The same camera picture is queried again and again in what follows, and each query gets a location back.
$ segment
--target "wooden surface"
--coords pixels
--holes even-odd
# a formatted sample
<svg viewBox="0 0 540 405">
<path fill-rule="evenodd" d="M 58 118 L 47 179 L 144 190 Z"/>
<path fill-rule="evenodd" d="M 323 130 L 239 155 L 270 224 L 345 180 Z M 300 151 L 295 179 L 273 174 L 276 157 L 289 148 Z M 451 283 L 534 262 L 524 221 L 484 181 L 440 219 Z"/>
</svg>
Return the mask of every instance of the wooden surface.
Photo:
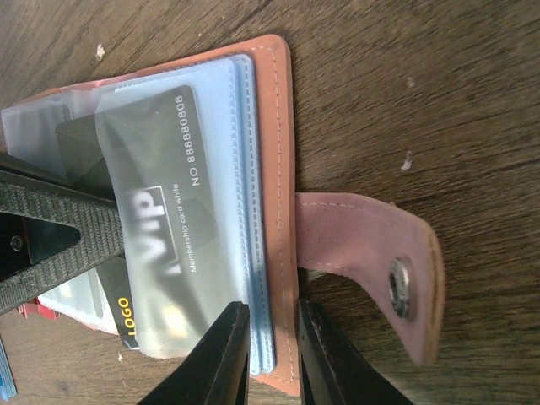
<svg viewBox="0 0 540 405">
<path fill-rule="evenodd" d="M 540 9 L 515 0 L 0 2 L 0 106 L 265 33 L 293 58 L 297 190 L 357 192 L 430 222 L 447 271 L 436 366 L 412 365 L 348 280 L 325 304 L 416 403 L 540 397 Z M 94 54 L 105 48 L 101 62 Z M 413 167 L 401 172 L 406 152 Z M 13 403 L 134 403 L 176 365 L 67 319 L 0 318 Z M 298 403 L 251 383 L 252 403 Z"/>
</svg>

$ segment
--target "black card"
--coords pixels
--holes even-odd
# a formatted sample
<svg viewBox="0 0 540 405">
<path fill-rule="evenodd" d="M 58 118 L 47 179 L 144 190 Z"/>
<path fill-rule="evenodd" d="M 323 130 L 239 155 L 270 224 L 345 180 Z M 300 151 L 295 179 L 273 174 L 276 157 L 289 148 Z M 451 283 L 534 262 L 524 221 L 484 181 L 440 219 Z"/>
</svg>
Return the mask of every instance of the black card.
<svg viewBox="0 0 540 405">
<path fill-rule="evenodd" d="M 138 348 L 126 260 L 113 257 L 95 269 L 109 301 L 121 342 L 127 348 Z"/>
</svg>

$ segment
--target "leather strap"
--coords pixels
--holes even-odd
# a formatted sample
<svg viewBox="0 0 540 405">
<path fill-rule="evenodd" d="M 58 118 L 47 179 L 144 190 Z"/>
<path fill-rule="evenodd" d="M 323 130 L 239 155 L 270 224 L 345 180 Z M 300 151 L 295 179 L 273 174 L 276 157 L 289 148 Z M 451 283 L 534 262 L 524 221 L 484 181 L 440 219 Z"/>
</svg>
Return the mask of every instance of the leather strap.
<svg viewBox="0 0 540 405">
<path fill-rule="evenodd" d="M 395 206 L 356 194 L 296 193 L 300 267 L 360 284 L 381 308 L 417 364 L 435 361 L 444 308 L 445 274 L 435 232 Z M 407 318 L 394 311 L 390 265 L 406 262 L 411 285 Z"/>
</svg>

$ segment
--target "wooden table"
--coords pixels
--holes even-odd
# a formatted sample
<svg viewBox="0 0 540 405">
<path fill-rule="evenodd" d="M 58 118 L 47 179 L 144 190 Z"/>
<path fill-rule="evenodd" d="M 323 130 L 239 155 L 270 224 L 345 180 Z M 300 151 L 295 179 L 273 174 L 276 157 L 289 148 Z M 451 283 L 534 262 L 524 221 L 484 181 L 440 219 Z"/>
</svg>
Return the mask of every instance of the wooden table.
<svg viewBox="0 0 540 405">
<path fill-rule="evenodd" d="M 293 58 L 299 191 L 357 192 L 427 221 L 445 253 L 440 359 L 412 365 L 356 284 L 324 302 L 417 403 L 540 397 L 540 8 L 498 0 L 0 3 L 0 107 L 276 33 Z M 95 59 L 101 43 L 105 57 Z M 401 171 L 407 151 L 413 167 Z M 134 403 L 175 367 L 62 317 L 10 313 L 0 334 L 13 403 Z M 251 383 L 251 403 L 298 403 Z"/>
</svg>

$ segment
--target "stitching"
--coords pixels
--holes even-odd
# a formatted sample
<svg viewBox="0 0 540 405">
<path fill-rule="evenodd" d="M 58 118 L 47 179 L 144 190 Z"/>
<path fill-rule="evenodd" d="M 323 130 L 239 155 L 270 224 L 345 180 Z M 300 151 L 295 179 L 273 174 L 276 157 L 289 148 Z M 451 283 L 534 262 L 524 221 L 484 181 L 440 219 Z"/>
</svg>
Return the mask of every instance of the stitching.
<svg viewBox="0 0 540 405">
<path fill-rule="evenodd" d="M 287 348 L 289 350 L 289 363 L 290 363 L 290 379 L 283 380 L 274 374 L 269 374 L 268 376 L 282 381 L 284 383 L 290 383 L 294 379 L 294 363 L 293 363 L 293 351 L 290 347 L 290 335 L 289 335 L 289 322 L 287 319 L 287 300 L 285 296 L 285 268 L 284 268 L 284 252 L 283 252 L 283 234 L 281 230 L 281 118 L 279 116 L 279 81 L 278 81 L 278 63 L 276 61 L 276 56 L 274 54 L 274 49 L 268 46 L 256 46 L 250 48 L 250 51 L 255 51 L 258 49 L 266 49 L 272 55 L 273 60 L 273 74 L 274 82 L 276 89 L 276 125 L 278 129 L 278 243 L 279 243 L 279 266 L 281 267 L 281 289 L 283 291 L 282 302 L 283 302 L 283 325 L 285 326 L 285 336 L 287 338 Z"/>
<path fill-rule="evenodd" d="M 323 262 L 317 262 L 315 260 L 304 260 L 300 263 L 298 263 L 300 267 L 303 267 L 302 264 L 318 264 L 319 266 L 328 266 L 328 267 L 333 267 L 335 268 L 336 270 L 343 270 L 345 272 L 352 272 L 353 270 L 351 270 L 350 268 L 347 268 L 347 267 L 341 267 L 341 266 L 336 266 L 334 263 L 323 263 Z"/>
<path fill-rule="evenodd" d="M 325 207 L 337 207 L 337 208 L 352 208 L 355 211 L 359 211 L 361 213 L 367 213 L 368 215 L 372 216 L 373 218 L 379 219 L 382 223 L 391 226 L 392 228 L 396 228 L 396 225 L 391 224 L 389 221 L 387 221 L 384 217 L 381 217 L 380 215 L 377 215 L 376 213 L 372 213 L 371 211 L 367 209 L 363 209 L 360 207 L 356 207 L 354 205 L 348 205 L 348 204 L 337 204 L 335 202 L 297 202 L 297 204 L 302 206 L 315 206 L 315 205 L 322 205 Z"/>
<path fill-rule="evenodd" d="M 237 131 L 237 125 L 238 122 L 236 121 L 236 114 L 235 114 L 235 106 L 236 106 L 236 98 L 235 98 L 235 92 L 234 92 L 234 86 L 233 86 L 233 75 L 232 73 L 229 74 L 229 98 L 230 98 L 230 114 L 231 114 L 231 123 L 233 126 L 233 144 L 234 144 L 234 159 L 235 159 L 235 183 L 236 183 L 236 212 L 238 214 L 238 219 L 240 221 L 240 239 L 241 240 L 247 240 L 246 238 L 246 222 L 244 221 L 244 212 L 245 207 L 243 204 L 243 198 L 242 198 L 242 185 L 241 185 L 241 173 L 240 173 L 240 145 L 238 140 L 238 131 Z M 247 302 L 253 302 L 252 300 L 252 291 L 251 291 L 251 283 L 249 283 L 250 280 L 250 274 L 248 271 L 248 263 L 249 259 L 247 257 L 247 251 L 246 251 L 246 244 L 241 244 L 241 250 L 242 250 L 242 261 L 243 261 L 243 268 L 244 268 L 244 290 L 247 292 Z M 257 350 L 258 341 L 255 334 L 255 328 L 250 327 L 250 341 L 252 346 L 256 346 L 255 350 L 260 353 L 260 350 Z"/>
<path fill-rule="evenodd" d="M 258 282 L 259 282 L 259 290 L 255 292 L 254 296 L 252 297 L 253 301 L 251 302 L 254 302 L 255 296 L 261 297 L 261 299 L 258 300 L 257 302 L 261 305 L 261 310 L 262 310 L 262 318 L 261 318 L 261 323 L 263 324 L 262 330 L 272 331 L 272 325 L 269 319 L 270 317 L 267 315 L 270 313 L 270 310 L 267 308 L 268 288 L 267 287 L 264 288 L 264 286 L 262 285 L 262 277 L 266 277 L 267 275 L 264 268 L 265 263 L 262 258 L 262 244 L 261 244 L 262 230 L 259 227 L 259 218 L 261 217 L 261 212 L 260 212 L 261 202 L 260 202 L 260 199 L 257 198 L 257 189 L 260 189 L 260 183 L 258 181 L 258 176 L 257 176 L 259 174 L 259 169 L 258 169 L 258 164 L 257 164 L 258 162 L 256 161 L 255 150 L 254 150 L 255 149 L 254 144 L 257 143 L 257 137 L 255 137 L 253 134 L 253 122 L 255 121 L 253 109 L 251 108 L 251 100 L 253 99 L 253 94 L 251 92 L 251 87 L 249 85 L 250 77 L 249 77 L 249 69 L 247 67 L 247 64 L 242 63 L 242 67 L 244 68 L 244 80 L 246 82 L 246 99 L 247 99 L 247 102 L 246 102 L 247 120 L 246 121 L 247 121 L 247 133 L 248 133 L 248 139 L 249 139 L 248 162 L 250 165 L 250 171 L 249 171 L 248 176 L 250 177 L 249 183 L 251 184 L 251 190 L 250 190 L 251 204 L 249 208 L 251 209 L 251 214 L 253 215 L 252 216 L 253 217 L 253 220 L 252 220 L 253 239 L 254 239 L 253 244 L 255 248 L 255 266 L 253 268 L 253 274 L 258 279 Z M 273 362 L 271 360 L 272 348 L 270 347 L 271 343 L 269 342 L 268 337 L 265 335 L 265 333 L 261 332 L 261 329 L 259 330 L 258 334 L 259 334 L 259 338 L 262 345 L 264 345 L 264 350 L 262 350 L 262 353 L 264 354 L 264 360 L 263 360 L 263 364 L 261 364 L 262 368 L 264 369 L 265 365 L 268 367 Z"/>
</svg>

